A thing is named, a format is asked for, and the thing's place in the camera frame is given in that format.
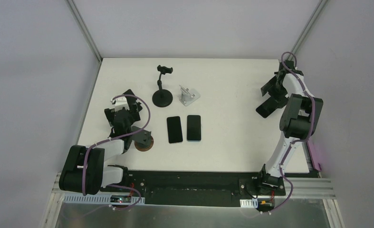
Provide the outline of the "black phone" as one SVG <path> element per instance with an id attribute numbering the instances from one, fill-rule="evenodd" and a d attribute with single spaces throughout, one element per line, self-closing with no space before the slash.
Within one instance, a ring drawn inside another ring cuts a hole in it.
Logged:
<path id="1" fill-rule="evenodd" d="M 256 108 L 256 112 L 263 118 L 270 116 L 276 109 L 278 109 L 278 102 L 273 98 L 268 98 L 260 106 Z"/>
<path id="2" fill-rule="evenodd" d="M 168 142 L 173 143 L 182 143 L 182 125 L 181 119 L 179 116 L 172 116 L 166 119 L 167 122 L 167 132 L 168 132 Z"/>

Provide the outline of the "black round disc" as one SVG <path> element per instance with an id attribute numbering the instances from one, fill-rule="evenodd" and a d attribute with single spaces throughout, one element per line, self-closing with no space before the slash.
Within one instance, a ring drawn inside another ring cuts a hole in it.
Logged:
<path id="1" fill-rule="evenodd" d="M 158 65 L 157 70 L 160 72 L 157 80 L 158 90 L 153 94 L 152 102 L 157 107 L 168 107 L 173 101 L 173 95 L 169 90 L 163 89 L 161 78 L 165 74 L 171 74 L 173 68 Z"/>

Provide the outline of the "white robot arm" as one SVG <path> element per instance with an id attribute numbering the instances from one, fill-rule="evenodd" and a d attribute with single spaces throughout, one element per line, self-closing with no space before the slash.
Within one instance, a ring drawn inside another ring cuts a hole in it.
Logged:
<path id="1" fill-rule="evenodd" d="M 109 138 L 132 133 L 132 125 L 140 121 L 138 108 L 115 111 L 105 109 L 105 115 L 112 126 Z M 132 137 L 111 140 L 92 149 L 82 145 L 71 146 L 65 161 L 59 188 L 64 191 L 97 194 L 101 188 L 121 183 L 127 168 L 108 162 L 109 159 L 128 151 Z"/>

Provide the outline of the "purple phone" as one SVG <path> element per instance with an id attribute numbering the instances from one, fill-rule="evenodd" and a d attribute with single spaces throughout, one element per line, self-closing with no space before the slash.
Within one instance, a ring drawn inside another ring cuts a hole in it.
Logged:
<path id="1" fill-rule="evenodd" d="M 320 158 L 318 155 L 318 152 L 315 148 L 315 145 L 311 139 L 307 141 L 307 150 L 313 165 L 313 169 L 317 171 L 322 171 L 321 163 L 320 163 Z"/>

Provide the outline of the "dark phone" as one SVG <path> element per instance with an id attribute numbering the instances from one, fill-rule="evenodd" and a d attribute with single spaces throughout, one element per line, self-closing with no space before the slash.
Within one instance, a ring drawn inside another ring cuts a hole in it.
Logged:
<path id="1" fill-rule="evenodd" d="M 187 141 L 200 142 L 201 141 L 201 116 L 188 115 L 187 116 Z"/>

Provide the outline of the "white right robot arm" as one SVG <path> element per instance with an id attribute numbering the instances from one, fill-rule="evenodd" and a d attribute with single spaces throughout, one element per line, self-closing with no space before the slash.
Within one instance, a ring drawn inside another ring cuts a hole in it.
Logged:
<path id="1" fill-rule="evenodd" d="M 286 166 L 294 151 L 315 132 L 323 100 L 308 91 L 303 79 L 301 71 L 282 66 L 261 88 L 262 95 L 270 96 L 256 109 L 261 117 L 284 110 L 279 121 L 279 142 L 255 181 L 255 189 L 262 195 L 283 186 Z"/>

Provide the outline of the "grey stand with brown base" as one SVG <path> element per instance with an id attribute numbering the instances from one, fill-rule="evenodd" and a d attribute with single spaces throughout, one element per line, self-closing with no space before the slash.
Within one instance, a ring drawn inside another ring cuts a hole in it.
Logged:
<path id="1" fill-rule="evenodd" d="M 154 140 L 150 131 L 142 129 L 131 137 L 134 146 L 138 151 L 146 152 L 153 147 Z"/>

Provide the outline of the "black folding phone stand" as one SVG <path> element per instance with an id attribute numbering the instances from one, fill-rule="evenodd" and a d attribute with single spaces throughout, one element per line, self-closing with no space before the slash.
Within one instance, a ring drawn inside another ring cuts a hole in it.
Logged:
<path id="1" fill-rule="evenodd" d="M 134 95 L 134 93 L 132 92 L 131 89 L 126 90 L 123 94 L 124 95 Z"/>

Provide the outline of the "silver metal phone stand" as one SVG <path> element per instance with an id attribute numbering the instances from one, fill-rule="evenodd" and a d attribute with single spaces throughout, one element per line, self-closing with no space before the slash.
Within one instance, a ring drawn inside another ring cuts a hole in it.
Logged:
<path id="1" fill-rule="evenodd" d="M 189 106 L 201 97 L 200 93 L 198 93 L 198 91 L 195 89 L 184 88 L 182 85 L 180 85 L 180 90 L 181 94 L 178 96 L 178 98 L 184 106 Z"/>

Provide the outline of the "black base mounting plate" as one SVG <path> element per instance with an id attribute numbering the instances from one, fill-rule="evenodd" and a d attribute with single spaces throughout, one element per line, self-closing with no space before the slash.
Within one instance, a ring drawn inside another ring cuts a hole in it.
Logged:
<path id="1" fill-rule="evenodd" d="M 128 171 L 121 184 L 153 205 L 238 207 L 251 196 L 286 194 L 283 182 L 261 186 L 258 172 Z"/>

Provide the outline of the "aluminium frame rail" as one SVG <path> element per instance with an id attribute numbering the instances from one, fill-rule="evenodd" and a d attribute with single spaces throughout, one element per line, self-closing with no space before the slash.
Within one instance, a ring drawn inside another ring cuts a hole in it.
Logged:
<path id="1" fill-rule="evenodd" d="M 292 199 L 335 199 L 332 182 L 326 178 L 289 178 L 293 184 Z"/>

